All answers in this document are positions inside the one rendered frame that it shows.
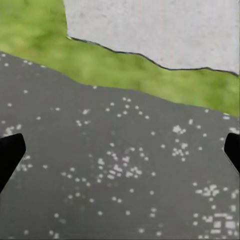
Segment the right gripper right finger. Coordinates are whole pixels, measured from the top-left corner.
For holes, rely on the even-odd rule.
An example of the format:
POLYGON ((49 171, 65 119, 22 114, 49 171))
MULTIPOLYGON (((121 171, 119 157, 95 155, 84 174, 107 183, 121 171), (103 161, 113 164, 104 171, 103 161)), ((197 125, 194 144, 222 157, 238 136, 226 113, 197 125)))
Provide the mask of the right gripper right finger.
POLYGON ((229 133, 225 145, 224 151, 235 165, 240 173, 240 135, 235 133, 229 133))

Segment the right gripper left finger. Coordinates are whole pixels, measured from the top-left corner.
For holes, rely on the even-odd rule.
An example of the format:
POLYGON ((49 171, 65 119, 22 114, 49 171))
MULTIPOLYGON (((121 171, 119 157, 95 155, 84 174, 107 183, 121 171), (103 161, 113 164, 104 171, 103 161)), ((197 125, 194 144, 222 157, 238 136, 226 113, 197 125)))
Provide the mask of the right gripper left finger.
POLYGON ((0 138, 0 193, 26 152, 21 133, 0 138))

